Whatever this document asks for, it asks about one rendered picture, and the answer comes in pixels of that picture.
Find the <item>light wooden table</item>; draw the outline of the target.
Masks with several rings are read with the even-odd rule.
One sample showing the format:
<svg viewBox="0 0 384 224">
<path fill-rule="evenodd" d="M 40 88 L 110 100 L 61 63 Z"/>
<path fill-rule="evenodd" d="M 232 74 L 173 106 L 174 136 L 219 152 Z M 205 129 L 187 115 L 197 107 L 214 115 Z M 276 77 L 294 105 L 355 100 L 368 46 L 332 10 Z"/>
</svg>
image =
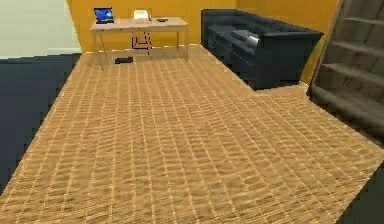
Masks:
<svg viewBox="0 0 384 224">
<path fill-rule="evenodd" d="M 97 24 L 94 22 L 89 29 L 93 37 L 95 51 L 101 69 L 104 69 L 103 59 L 97 46 L 96 37 L 100 37 L 104 56 L 107 56 L 103 34 L 105 33 L 152 33 L 152 32 L 175 32 L 176 47 L 179 47 L 179 34 L 184 32 L 185 60 L 189 55 L 189 25 L 180 17 L 167 17 L 166 22 L 159 22 L 158 18 L 141 18 L 141 19 L 115 19 L 113 23 Z"/>
</svg>

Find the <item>dark blue sofa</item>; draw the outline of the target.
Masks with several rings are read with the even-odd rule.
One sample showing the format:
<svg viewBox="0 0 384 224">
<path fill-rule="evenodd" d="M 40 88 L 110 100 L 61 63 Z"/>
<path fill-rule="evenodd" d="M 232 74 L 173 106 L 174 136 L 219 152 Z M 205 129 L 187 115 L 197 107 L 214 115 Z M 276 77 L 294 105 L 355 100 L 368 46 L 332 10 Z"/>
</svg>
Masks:
<svg viewBox="0 0 384 224">
<path fill-rule="evenodd" d="M 201 11 L 201 45 L 254 90 L 297 84 L 322 36 L 238 9 Z"/>
</svg>

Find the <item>black laptop with blue screen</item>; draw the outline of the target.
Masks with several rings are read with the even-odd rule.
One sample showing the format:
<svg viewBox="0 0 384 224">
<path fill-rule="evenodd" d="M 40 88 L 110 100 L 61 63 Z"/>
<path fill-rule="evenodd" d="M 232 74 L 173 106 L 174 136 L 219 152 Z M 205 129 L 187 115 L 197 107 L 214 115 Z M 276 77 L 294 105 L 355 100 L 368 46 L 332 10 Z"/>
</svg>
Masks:
<svg viewBox="0 0 384 224">
<path fill-rule="evenodd" d="M 97 24 L 106 24 L 106 23 L 113 23 L 114 17 L 112 13 L 112 8 L 95 8 L 94 13 L 96 16 L 96 23 Z"/>
</svg>

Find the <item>brown wooden shelf unit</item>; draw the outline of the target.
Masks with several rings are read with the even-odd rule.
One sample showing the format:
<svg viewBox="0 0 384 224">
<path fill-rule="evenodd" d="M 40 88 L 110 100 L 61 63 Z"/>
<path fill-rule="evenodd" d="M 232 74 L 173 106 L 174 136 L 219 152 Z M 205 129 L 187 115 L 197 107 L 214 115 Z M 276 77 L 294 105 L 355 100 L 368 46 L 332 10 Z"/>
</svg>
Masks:
<svg viewBox="0 0 384 224">
<path fill-rule="evenodd" d="M 307 95 L 384 139 L 384 0 L 340 0 Z"/>
</svg>

